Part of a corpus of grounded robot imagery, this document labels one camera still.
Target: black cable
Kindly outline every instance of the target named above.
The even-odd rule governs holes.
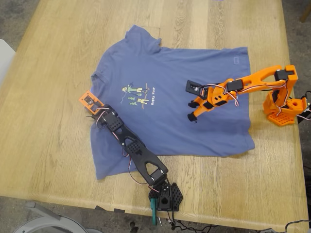
[[[209,230],[208,230],[208,232],[207,232],[207,233],[209,233],[209,231],[210,231],[210,229],[211,229],[212,227],[213,227],[213,228],[214,228],[214,227],[217,227],[217,225],[214,225],[214,226],[213,226],[213,225],[207,225],[207,226],[205,226],[203,229],[200,230],[200,229],[195,229],[195,228],[193,228],[193,227],[186,227],[180,220],[175,221],[175,218],[174,218],[174,202],[173,202],[173,196],[172,196],[172,188],[171,188],[171,184],[170,184],[170,182],[169,182],[169,179],[166,178],[166,180],[167,180],[167,183],[168,183],[169,186],[170,186],[170,195],[171,195],[171,202],[172,202],[172,220],[170,219],[170,214],[169,214],[169,212],[167,211],[169,220],[171,220],[170,224],[171,224],[171,226],[172,226],[172,230],[175,230],[176,228],[180,228],[181,231],[189,230],[189,231],[194,231],[195,233],[197,233],[197,231],[203,233],[203,231],[205,230],[205,228],[209,227]],[[180,223],[184,228],[182,228],[181,226],[176,226],[176,222]]]
[[[258,232],[271,230],[271,232],[275,232],[275,233],[287,233],[287,228],[288,228],[289,225],[294,224],[294,223],[299,223],[299,222],[311,222],[311,220],[303,220],[302,219],[302,220],[298,220],[298,221],[289,222],[289,223],[287,223],[285,225],[285,231],[283,231],[283,232],[276,232],[272,228],[268,228],[268,229],[265,229],[265,230],[260,230]]]
[[[306,97],[306,98],[308,98],[308,97],[307,97],[307,93],[308,93],[308,92],[311,93],[311,91],[306,91],[306,93],[305,93],[305,97]]]

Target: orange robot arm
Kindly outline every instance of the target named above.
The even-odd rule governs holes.
[[[263,81],[270,75],[275,76],[274,82]],[[198,95],[188,104],[196,108],[194,112],[188,114],[188,118],[190,121],[196,121],[201,113],[211,111],[215,107],[228,103],[229,100],[235,100],[238,106],[238,94],[271,88],[272,91],[263,103],[268,119],[279,126],[293,124],[295,116],[307,108],[306,98],[288,99],[297,80],[295,67],[288,65],[283,70],[281,66],[269,67],[242,78],[227,79],[219,84],[199,85],[188,81],[186,91]]]

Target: cable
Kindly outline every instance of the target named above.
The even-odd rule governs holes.
[[[311,91],[306,91],[306,93],[305,93],[305,97],[308,99],[308,97],[307,97],[307,93],[311,93]]]
[[[281,86],[272,86],[272,85],[265,85],[265,84],[255,85],[255,86],[252,86],[252,87],[246,88],[246,89],[244,89],[244,90],[241,90],[241,91],[239,91],[239,93],[242,93],[242,92],[244,92],[244,91],[247,91],[247,90],[253,89],[253,88],[258,87],[258,86],[267,86],[267,87],[272,87],[272,88],[281,88],[281,87],[283,87],[283,86],[285,86],[285,85],[286,85],[286,82],[285,82],[284,84],[282,84]]]
[[[150,185],[148,185],[148,188],[150,188],[151,190],[154,190],[155,192],[159,193],[159,191],[155,190],[154,188],[151,188]]]
[[[223,86],[219,86],[217,84],[206,84],[206,85],[201,86],[203,88],[201,91],[201,96],[203,95],[203,91],[206,86],[216,86],[216,87],[222,88],[224,90],[223,95],[228,94],[229,96],[231,96],[232,99],[234,99],[235,101],[235,106],[237,107],[239,106],[238,98],[234,97],[231,93],[227,92],[227,90]]]
[[[303,167],[305,167],[305,168],[307,168],[307,169],[310,169],[310,170],[311,170],[311,167],[308,167],[308,166],[304,166],[304,165],[303,165]]]
[[[146,182],[146,183],[139,183],[139,182],[137,182],[137,181],[133,178],[133,176],[132,176],[132,174],[131,174],[131,172],[130,172],[131,163],[132,163],[132,158],[130,157],[130,162],[129,162],[129,164],[128,164],[128,173],[130,174],[132,180],[135,181],[135,183],[140,184],[140,185],[147,184],[148,182]]]
[[[294,223],[299,223],[299,222],[311,222],[311,220],[303,220],[303,219],[302,219],[302,220],[298,220],[298,221],[289,222],[289,223],[287,223],[287,224],[285,225],[285,231],[283,231],[283,232],[276,232],[276,231],[273,230],[272,228],[260,230],[260,231],[258,231],[258,232],[272,230],[272,232],[275,232],[275,233],[287,233],[287,228],[288,228],[289,225],[294,224]]]
[[[198,232],[202,232],[202,231],[204,231],[205,230],[205,228],[207,228],[207,227],[209,227],[209,230],[208,230],[208,232],[207,233],[209,233],[209,231],[210,231],[210,229],[213,227],[217,227],[217,225],[207,225],[207,226],[205,226],[203,229],[201,229],[201,230],[199,230],[199,229],[195,229],[195,228],[193,228],[193,227],[186,227],[180,220],[177,220],[177,222],[178,223],[180,223],[183,227],[185,227],[185,228],[182,228],[181,226],[176,226],[176,221],[175,221],[175,219],[174,219],[174,202],[173,202],[173,196],[172,196],[172,188],[171,188],[171,184],[170,184],[170,182],[169,182],[169,179],[168,178],[166,178],[166,180],[167,180],[167,183],[169,184],[169,186],[170,186],[170,195],[171,195],[171,202],[172,202],[172,219],[170,218],[170,214],[169,214],[169,212],[167,211],[167,215],[168,215],[168,217],[169,217],[169,223],[171,224],[171,226],[172,226],[172,230],[174,230],[175,228],[180,228],[180,230],[181,231],[184,231],[184,230],[189,230],[189,231],[194,231],[195,233],[197,233],[197,231]]]
[[[123,147],[122,147],[122,155],[123,155],[123,157],[128,157],[129,156],[129,154],[127,154],[126,156],[124,155],[124,153],[123,153]]]
[[[301,117],[301,118],[304,118],[305,120],[307,120],[307,121],[311,121],[311,119],[309,119],[309,118],[306,118],[306,117],[304,117],[304,116],[301,116],[301,115],[297,115],[297,117]]]
[[[99,119],[102,117],[102,115],[103,115],[104,113],[106,113],[106,112],[107,112],[106,110],[103,111],[103,112],[100,114],[99,118],[97,118],[97,121],[96,121],[96,126],[97,126],[99,129],[101,129],[101,130],[104,129],[104,128],[106,127],[106,125],[105,125],[104,127],[101,128],[101,127],[98,126],[98,121],[99,121]]]

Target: white chair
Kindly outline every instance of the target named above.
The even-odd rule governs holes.
[[[0,85],[14,55],[15,51],[4,40],[0,39]]]

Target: t-shirt sleeve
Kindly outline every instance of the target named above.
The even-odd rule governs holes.
[[[125,41],[136,55],[160,51],[161,39],[153,38],[145,29],[134,25],[125,35]]]

